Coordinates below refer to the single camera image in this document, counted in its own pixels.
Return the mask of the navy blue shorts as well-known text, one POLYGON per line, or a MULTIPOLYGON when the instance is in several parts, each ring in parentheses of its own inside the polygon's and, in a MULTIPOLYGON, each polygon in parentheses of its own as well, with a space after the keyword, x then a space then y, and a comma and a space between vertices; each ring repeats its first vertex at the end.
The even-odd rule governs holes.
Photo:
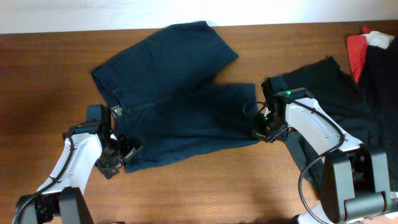
POLYGON ((92 71, 117 135, 142 144, 126 172, 255 144, 252 83, 215 84, 237 53, 206 22, 168 26, 92 71))

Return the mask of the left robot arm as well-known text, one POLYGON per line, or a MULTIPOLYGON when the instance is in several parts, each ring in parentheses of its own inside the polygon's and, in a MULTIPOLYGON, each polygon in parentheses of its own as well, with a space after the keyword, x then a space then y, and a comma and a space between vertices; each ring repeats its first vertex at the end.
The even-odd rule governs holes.
POLYGON ((92 169, 110 179, 143 148, 124 135, 115 136, 121 115, 120 106, 89 106, 86 121, 63 134, 62 155, 46 181, 18 200, 13 223, 47 223, 56 217, 63 223, 92 223, 83 198, 92 169))

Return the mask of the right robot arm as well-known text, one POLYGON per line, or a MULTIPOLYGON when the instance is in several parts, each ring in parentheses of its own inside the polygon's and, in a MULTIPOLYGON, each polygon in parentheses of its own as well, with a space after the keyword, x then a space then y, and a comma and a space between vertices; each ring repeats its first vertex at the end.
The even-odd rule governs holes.
POLYGON ((288 90, 268 78, 261 85, 265 101, 254 117, 252 135, 260 141, 286 142, 290 129, 298 131, 317 157, 298 178, 302 182, 317 162, 323 163, 320 202, 292 218, 292 223, 358 223, 385 216, 397 218, 397 192, 390 189, 386 153, 365 145, 327 115, 306 88, 288 90))

